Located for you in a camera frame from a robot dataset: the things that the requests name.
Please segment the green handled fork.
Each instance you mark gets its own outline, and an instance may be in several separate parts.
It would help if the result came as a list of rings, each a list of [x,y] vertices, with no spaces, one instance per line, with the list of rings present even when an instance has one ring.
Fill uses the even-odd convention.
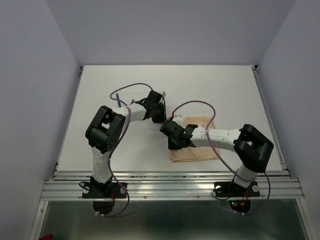
[[[115,96],[116,96],[118,107],[121,108],[122,107],[122,102],[121,102],[120,96],[119,96],[118,93],[116,93]]]

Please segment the aluminium mounting rail frame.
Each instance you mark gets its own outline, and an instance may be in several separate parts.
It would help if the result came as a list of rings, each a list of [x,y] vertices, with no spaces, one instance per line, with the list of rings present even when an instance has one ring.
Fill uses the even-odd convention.
[[[58,166],[42,188],[31,239],[52,234],[54,240],[315,240],[317,232],[302,185],[288,170],[276,144],[277,170],[260,175],[261,195],[253,214],[227,211],[213,196],[214,184],[232,175],[213,163],[212,170],[119,171],[128,183],[130,203],[116,217],[95,216],[92,202],[77,183],[88,171]]]

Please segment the beige cloth napkin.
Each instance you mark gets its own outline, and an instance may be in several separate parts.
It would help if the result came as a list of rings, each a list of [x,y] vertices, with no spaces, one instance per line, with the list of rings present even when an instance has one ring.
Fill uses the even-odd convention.
[[[209,115],[203,116],[188,116],[183,117],[184,122],[182,127],[186,127],[189,124],[195,124],[199,127],[205,128],[212,118]],[[209,160],[218,160],[217,155],[209,147],[187,147],[180,150],[171,150],[170,151],[170,160],[174,163],[181,162],[197,162],[197,161],[209,161]]]

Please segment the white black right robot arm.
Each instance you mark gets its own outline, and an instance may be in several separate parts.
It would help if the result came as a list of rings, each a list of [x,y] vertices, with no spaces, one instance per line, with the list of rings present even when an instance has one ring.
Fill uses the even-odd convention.
[[[196,124],[182,127],[169,119],[163,123],[160,132],[168,138],[170,150],[213,147],[236,153],[241,165],[230,182],[231,192],[235,195],[246,192],[257,175],[266,171],[274,149],[274,144],[250,124],[240,129],[223,130],[207,129]]]

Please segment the red object at bottom edge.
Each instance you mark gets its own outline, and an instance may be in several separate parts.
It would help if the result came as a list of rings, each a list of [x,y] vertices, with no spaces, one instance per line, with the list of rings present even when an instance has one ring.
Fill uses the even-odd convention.
[[[54,240],[54,235],[53,234],[46,234],[39,238],[38,240]]]

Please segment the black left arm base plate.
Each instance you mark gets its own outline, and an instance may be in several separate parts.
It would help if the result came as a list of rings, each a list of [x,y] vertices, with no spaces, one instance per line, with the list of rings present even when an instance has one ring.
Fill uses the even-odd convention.
[[[127,197],[125,190],[116,182],[101,185],[81,181],[78,185],[82,188],[83,199],[125,199]]]

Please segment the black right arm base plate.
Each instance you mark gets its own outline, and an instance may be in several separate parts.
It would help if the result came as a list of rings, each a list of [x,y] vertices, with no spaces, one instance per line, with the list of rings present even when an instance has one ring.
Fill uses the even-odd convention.
[[[217,198],[259,197],[260,189],[256,181],[251,182],[247,188],[231,181],[218,181],[214,183],[213,193]]]

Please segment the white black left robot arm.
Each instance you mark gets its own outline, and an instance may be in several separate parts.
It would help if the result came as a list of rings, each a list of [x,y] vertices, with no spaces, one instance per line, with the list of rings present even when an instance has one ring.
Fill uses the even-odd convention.
[[[110,159],[129,124],[148,119],[154,124],[162,124],[167,119],[164,92],[151,90],[146,98],[129,106],[109,108],[103,105],[98,109],[85,132],[85,137],[93,156],[90,184],[94,185],[94,191],[100,197],[106,197],[111,193]]]

